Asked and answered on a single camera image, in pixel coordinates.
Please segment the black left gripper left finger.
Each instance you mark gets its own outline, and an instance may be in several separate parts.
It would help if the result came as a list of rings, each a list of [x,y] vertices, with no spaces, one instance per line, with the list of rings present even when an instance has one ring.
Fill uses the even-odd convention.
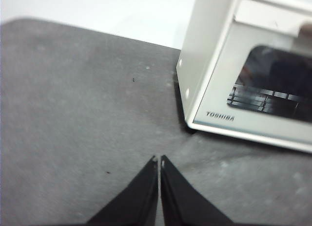
[[[129,185],[95,214],[89,226],[154,226],[158,202],[158,160],[145,164]]]

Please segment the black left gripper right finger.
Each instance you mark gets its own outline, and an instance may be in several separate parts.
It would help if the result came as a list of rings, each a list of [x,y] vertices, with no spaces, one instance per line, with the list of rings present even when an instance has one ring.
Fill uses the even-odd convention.
[[[161,156],[161,201],[167,226],[232,226],[234,222],[202,196],[170,159]]]

